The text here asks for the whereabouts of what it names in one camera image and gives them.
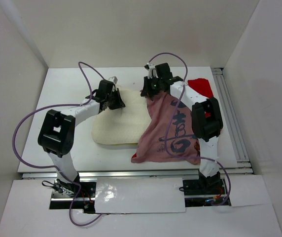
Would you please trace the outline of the cream memory foam pillow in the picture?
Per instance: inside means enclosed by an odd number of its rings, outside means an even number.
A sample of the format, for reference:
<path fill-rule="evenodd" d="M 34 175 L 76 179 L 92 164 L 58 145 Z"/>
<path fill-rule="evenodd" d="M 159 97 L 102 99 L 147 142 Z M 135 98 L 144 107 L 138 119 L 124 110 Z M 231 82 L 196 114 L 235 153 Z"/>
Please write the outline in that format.
<path fill-rule="evenodd" d="M 107 108 L 93 122 L 92 139 L 101 145 L 135 145 L 148 128 L 151 118 L 146 98 L 136 90 L 118 87 L 124 108 Z"/>

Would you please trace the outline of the red printed pillowcase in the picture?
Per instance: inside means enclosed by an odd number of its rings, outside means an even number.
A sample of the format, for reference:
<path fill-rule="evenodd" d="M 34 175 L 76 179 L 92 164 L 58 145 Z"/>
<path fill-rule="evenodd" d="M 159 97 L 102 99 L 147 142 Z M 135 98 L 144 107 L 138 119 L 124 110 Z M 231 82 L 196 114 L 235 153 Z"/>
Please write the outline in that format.
<path fill-rule="evenodd" d="M 194 85 L 193 80 L 186 84 L 195 91 L 202 88 L 211 92 L 208 80 L 205 80 L 204 85 Z M 142 163 L 186 160 L 193 165 L 200 165 L 200 145 L 192 129 L 190 109 L 167 92 L 160 92 L 153 98 L 146 97 L 146 103 L 151 122 L 141 136 L 131 161 Z"/>

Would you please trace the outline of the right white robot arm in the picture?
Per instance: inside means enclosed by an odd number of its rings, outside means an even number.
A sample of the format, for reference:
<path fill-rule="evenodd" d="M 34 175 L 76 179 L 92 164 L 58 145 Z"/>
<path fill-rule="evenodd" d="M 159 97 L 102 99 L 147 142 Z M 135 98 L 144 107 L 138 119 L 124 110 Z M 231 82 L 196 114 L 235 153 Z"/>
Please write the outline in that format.
<path fill-rule="evenodd" d="M 191 111 L 192 129 L 199 141 L 202 161 L 199 168 L 199 190 L 205 194 L 215 189 L 214 179 L 220 176 L 218 160 L 218 138 L 223 129 L 219 102 L 195 91 L 185 80 L 173 76 L 168 63 L 153 65 L 147 63 L 148 75 L 143 79 L 142 97 L 153 98 L 160 92 L 167 92 L 187 106 Z"/>

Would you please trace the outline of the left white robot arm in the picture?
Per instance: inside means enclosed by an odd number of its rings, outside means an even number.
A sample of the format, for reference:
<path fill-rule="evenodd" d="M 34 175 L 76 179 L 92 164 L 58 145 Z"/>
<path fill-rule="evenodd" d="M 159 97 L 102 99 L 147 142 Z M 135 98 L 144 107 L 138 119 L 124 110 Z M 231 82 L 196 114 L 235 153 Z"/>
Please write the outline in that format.
<path fill-rule="evenodd" d="M 38 144 L 50 156 L 53 165 L 58 170 L 58 179 L 64 182 L 63 191 L 69 197 L 80 193 L 78 172 L 71 158 L 74 144 L 75 128 L 88 118 L 106 109 L 116 110 L 125 107 L 117 88 L 117 77 L 103 79 L 92 97 L 85 99 L 80 106 L 71 107 L 63 111 L 49 110 L 41 127 Z"/>

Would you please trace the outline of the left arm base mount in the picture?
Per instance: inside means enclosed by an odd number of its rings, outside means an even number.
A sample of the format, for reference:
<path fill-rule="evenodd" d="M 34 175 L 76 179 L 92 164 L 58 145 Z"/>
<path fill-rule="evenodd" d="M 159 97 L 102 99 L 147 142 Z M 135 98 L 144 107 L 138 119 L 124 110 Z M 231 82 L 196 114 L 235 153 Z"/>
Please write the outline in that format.
<path fill-rule="evenodd" d="M 49 209 L 67 210 L 73 201 L 72 209 L 82 210 L 86 214 L 95 213 L 96 182 L 80 182 L 81 191 L 77 185 L 66 184 L 60 180 L 54 182 L 44 180 L 41 184 L 52 191 Z"/>

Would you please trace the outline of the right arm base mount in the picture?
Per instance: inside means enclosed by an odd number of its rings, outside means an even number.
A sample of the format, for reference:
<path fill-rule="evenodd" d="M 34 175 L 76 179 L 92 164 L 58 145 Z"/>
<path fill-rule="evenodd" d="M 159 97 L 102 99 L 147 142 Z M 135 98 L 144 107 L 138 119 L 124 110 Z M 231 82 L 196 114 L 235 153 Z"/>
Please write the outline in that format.
<path fill-rule="evenodd" d="M 179 190 L 184 194 L 185 207 L 231 205 L 228 186 L 220 174 L 215 178 L 183 179 Z"/>

